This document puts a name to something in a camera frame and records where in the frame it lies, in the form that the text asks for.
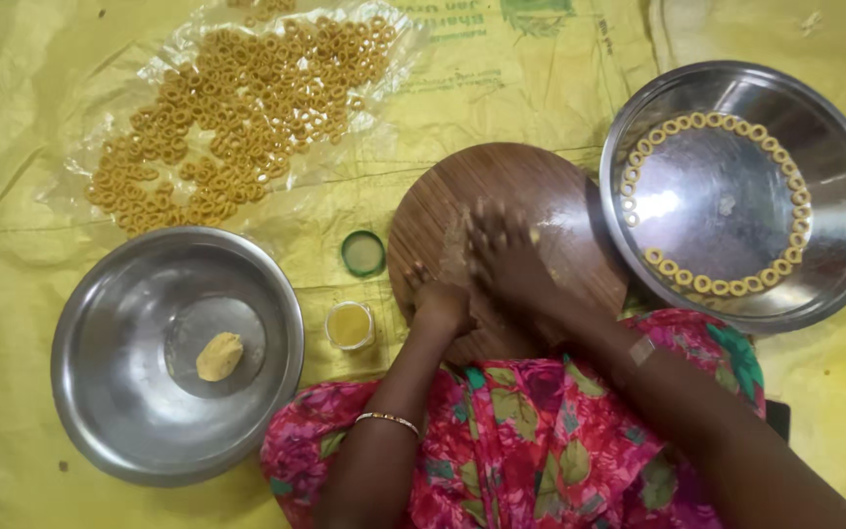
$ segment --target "woman's hand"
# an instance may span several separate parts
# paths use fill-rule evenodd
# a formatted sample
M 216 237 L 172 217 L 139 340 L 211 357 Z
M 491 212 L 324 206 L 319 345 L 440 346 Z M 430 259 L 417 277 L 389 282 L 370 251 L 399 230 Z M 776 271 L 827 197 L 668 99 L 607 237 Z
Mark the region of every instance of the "woman's hand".
M 415 293 L 413 316 L 407 322 L 415 329 L 458 338 L 476 328 L 476 320 L 469 314 L 469 293 L 463 287 L 434 280 L 420 262 L 403 274 Z
M 488 294 L 517 309 L 537 311 L 558 293 L 522 212 L 480 201 L 466 229 L 472 252 L 469 273 Z

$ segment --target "yellow dough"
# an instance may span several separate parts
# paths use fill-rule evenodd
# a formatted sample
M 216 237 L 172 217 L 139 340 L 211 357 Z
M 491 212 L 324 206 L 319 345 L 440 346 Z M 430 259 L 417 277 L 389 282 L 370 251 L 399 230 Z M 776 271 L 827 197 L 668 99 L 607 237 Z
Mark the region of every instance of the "yellow dough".
M 217 382 L 226 379 L 234 372 L 243 355 L 243 345 L 239 334 L 222 332 L 204 346 L 204 350 L 194 362 L 197 375 L 202 380 Z

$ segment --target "round wooden board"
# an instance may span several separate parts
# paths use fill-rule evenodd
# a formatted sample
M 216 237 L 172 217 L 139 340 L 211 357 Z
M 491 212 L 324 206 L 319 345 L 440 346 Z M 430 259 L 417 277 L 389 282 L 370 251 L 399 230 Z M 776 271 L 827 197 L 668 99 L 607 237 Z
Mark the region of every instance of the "round wooden board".
M 473 293 L 472 313 L 480 329 L 453 343 L 446 356 L 450 361 L 533 358 L 546 349 L 532 334 L 536 330 L 502 318 L 469 280 L 464 215 L 480 198 L 525 210 L 528 223 L 540 233 L 540 256 L 555 281 L 618 315 L 628 280 L 602 223 L 592 180 L 547 150 L 518 143 L 476 145 L 439 162 L 407 191 L 387 244 L 390 284 L 404 316 L 412 291 L 403 271 L 416 261 Z M 553 339 L 544 330 L 541 336 Z

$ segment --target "floral fabric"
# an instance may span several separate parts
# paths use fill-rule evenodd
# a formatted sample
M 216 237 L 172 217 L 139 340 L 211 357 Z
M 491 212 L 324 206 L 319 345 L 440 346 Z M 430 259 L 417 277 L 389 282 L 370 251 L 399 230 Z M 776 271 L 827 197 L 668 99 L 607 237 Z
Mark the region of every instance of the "floral fabric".
M 751 344 L 710 316 L 630 318 L 715 377 L 758 416 Z M 261 465 L 293 527 L 310 527 L 338 445 L 377 382 L 319 384 L 274 416 Z M 408 527 L 719 527 L 699 478 L 587 366 L 557 359 L 483 361 L 441 370 L 427 403 Z

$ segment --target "gold bangle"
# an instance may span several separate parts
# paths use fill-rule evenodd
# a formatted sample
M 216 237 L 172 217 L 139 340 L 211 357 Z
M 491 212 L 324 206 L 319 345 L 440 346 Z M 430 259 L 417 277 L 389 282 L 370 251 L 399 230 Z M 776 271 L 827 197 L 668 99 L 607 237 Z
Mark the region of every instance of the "gold bangle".
M 362 419 L 386 419 L 388 421 L 400 423 L 405 427 L 408 427 L 413 430 L 414 433 L 417 434 L 417 437 L 420 436 L 419 430 L 417 430 L 417 427 L 413 426 L 410 421 L 407 421 L 406 419 L 401 419 L 400 417 L 391 415 L 389 413 L 378 413 L 377 411 L 372 411 L 370 413 L 362 413 L 361 415 L 358 415 L 358 418 L 354 420 L 354 423 L 357 424 L 358 421 Z

